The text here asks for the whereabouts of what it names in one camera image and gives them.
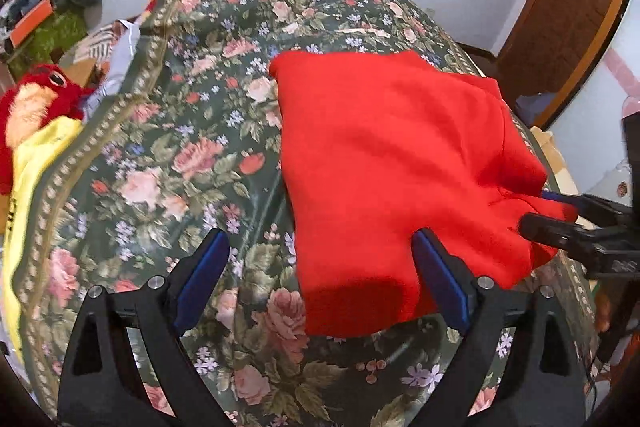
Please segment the red parrot plush toy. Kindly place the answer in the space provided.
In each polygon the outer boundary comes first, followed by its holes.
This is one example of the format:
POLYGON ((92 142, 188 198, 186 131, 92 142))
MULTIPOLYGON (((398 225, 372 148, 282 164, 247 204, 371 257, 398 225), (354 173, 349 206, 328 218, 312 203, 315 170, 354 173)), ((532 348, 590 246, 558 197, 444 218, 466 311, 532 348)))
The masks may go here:
POLYGON ((13 153, 35 132, 53 119, 65 116, 81 120, 80 102, 93 94, 54 64, 40 64, 1 98, 1 194, 13 185, 13 153))

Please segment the red zip jacket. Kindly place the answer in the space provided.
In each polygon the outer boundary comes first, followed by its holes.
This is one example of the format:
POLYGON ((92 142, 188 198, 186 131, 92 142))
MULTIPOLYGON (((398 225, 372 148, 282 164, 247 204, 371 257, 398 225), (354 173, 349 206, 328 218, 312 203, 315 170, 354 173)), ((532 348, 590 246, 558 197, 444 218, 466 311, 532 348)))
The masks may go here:
POLYGON ((521 217, 576 219, 542 195, 547 170, 496 80, 412 51, 286 51, 269 72, 309 335, 365 336, 436 312, 415 231, 511 288, 554 254, 518 234, 521 217))

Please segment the brown wooden door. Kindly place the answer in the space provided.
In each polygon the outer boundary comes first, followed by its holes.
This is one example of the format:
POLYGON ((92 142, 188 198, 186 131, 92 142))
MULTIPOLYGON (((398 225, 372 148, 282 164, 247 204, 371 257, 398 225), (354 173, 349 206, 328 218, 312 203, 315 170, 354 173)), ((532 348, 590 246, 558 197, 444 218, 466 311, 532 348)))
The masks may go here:
POLYGON ((540 104, 532 124, 547 128, 584 84, 622 21, 629 0, 526 0, 497 57, 509 105, 540 104))

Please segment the orange box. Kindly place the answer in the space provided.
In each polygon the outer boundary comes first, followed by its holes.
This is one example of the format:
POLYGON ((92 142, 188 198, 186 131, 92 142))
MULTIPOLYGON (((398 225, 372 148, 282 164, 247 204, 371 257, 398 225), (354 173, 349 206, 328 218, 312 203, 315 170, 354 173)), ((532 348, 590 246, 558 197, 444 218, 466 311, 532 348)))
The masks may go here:
POLYGON ((10 41, 17 48, 42 22, 53 13, 50 0, 41 0, 14 26, 10 41))

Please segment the yellow cloth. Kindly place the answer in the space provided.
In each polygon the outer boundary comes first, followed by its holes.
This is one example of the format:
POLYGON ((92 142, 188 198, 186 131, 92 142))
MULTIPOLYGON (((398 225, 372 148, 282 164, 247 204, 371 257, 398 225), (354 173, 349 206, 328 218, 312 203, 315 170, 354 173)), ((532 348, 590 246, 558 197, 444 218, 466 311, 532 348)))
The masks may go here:
POLYGON ((21 305, 12 288, 12 277, 24 254, 32 198, 43 173, 75 140, 81 129, 82 122, 78 119, 65 116, 55 118, 20 144, 13 153, 10 217, 3 239, 2 319, 20 361, 23 361, 22 340, 18 331, 21 305))

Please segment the floral green bedspread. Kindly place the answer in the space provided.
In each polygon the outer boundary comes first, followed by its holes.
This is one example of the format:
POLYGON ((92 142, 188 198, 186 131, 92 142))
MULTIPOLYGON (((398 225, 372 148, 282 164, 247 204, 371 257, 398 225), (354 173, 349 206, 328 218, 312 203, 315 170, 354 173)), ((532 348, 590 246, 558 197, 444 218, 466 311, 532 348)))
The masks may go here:
POLYGON ((413 51, 477 75, 412 0, 157 0, 118 91, 32 193, 4 262, 2 319, 58 418, 64 353, 87 291, 134 291, 219 229, 230 258, 183 346, 238 426, 405 426, 461 337, 437 315, 360 338, 309 336, 280 167, 279 53, 413 51))

